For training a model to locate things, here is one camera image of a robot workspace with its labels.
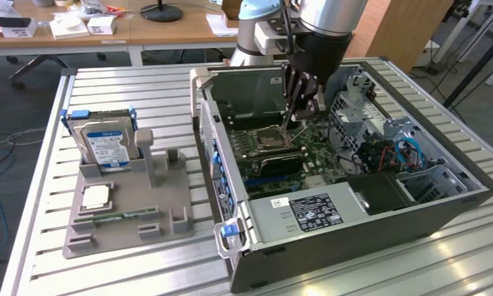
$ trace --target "hard drive label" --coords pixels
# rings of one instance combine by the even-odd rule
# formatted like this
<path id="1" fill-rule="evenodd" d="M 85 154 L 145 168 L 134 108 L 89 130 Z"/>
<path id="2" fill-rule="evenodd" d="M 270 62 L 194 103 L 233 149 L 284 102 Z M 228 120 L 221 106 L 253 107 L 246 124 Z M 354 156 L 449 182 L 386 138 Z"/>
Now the hard drive label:
<path id="1" fill-rule="evenodd" d="M 289 201 L 302 231 L 342 223 L 342 218 L 326 193 Z"/>
<path id="2" fill-rule="evenodd" d="M 98 165 L 114 168 L 129 163 L 128 150 L 121 144 L 122 139 L 121 131 L 88 133 L 88 141 Z"/>

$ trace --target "blue latch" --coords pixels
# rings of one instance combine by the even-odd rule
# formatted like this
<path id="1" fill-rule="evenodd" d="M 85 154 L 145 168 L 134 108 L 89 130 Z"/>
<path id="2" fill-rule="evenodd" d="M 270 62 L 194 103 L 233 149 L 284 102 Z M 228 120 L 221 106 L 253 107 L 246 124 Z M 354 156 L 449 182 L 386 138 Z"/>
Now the blue latch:
<path id="1" fill-rule="evenodd" d="M 236 236 L 237 234 L 238 234 L 238 229 L 237 229 L 236 224 L 226 225 L 225 227 L 221 228 L 221 236 L 222 237 Z"/>
<path id="2" fill-rule="evenodd" d="M 218 160 L 220 160 L 220 153 L 217 151 L 214 151 L 214 153 L 212 155 L 212 162 L 217 163 Z"/>
<path id="3" fill-rule="evenodd" d="M 69 117 L 70 119 L 88 119 L 89 110 L 74 110 Z"/>

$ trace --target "circuit board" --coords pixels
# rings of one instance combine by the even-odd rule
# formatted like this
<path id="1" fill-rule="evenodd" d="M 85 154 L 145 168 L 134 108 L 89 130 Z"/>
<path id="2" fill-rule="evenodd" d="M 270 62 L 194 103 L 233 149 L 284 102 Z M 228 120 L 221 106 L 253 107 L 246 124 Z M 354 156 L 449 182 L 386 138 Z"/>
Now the circuit board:
<path id="1" fill-rule="evenodd" d="M 250 199 L 330 185 L 348 175 L 312 121 L 286 132 L 268 126 L 228 135 Z"/>

